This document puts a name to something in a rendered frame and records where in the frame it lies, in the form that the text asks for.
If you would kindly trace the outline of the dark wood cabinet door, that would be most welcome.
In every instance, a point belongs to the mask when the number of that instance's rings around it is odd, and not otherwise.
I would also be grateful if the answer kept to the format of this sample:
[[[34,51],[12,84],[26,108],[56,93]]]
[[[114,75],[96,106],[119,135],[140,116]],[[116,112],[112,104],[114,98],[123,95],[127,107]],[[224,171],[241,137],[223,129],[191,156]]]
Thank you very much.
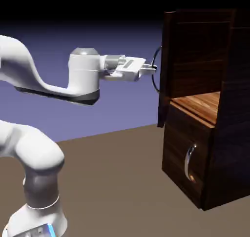
[[[204,209],[207,167],[210,142],[214,125],[171,102],[168,108],[165,130],[162,170],[181,191],[200,209]],[[193,144],[189,173],[196,182],[187,179],[184,162],[187,150]]]
[[[157,126],[163,128],[165,125],[167,110],[169,106],[169,60],[171,60],[172,32],[175,25],[176,11],[164,12],[161,44],[161,70],[158,103],[158,122]]]

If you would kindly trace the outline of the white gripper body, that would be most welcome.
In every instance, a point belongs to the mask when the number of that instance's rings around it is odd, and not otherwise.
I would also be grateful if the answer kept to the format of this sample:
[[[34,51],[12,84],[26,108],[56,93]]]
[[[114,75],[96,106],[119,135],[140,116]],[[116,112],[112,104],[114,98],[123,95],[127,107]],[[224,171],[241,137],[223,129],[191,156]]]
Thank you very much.
[[[144,58],[121,56],[112,77],[123,81],[138,81],[141,76],[140,69],[145,62]]]

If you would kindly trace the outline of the dark wood cabinet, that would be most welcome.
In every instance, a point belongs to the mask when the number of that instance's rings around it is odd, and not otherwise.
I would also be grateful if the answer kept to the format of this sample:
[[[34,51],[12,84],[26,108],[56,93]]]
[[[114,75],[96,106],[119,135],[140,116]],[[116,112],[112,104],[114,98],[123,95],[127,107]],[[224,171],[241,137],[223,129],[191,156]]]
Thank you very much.
[[[175,11],[169,105],[214,125],[206,211],[250,196],[250,9]]]

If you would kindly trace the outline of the thin dark curved door handle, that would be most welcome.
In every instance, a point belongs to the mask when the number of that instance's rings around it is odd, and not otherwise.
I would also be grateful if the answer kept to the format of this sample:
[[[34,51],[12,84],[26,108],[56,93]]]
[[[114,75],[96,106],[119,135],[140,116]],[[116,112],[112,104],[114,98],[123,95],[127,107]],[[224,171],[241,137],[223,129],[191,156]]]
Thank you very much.
[[[157,71],[157,66],[154,65],[154,63],[155,63],[156,57],[157,57],[158,53],[161,51],[161,49],[162,49],[162,46],[160,45],[160,46],[156,49],[156,51],[155,51],[155,53],[154,53],[154,55],[153,55],[153,58],[152,58],[152,62],[151,62],[151,66],[152,66],[152,68],[155,70],[155,72],[151,75],[151,80],[152,80],[153,87],[154,87],[155,91],[156,91],[158,94],[160,93],[160,89],[157,87],[157,85],[156,85],[156,83],[155,83],[155,79],[154,79],[154,74],[155,74],[156,71]]]

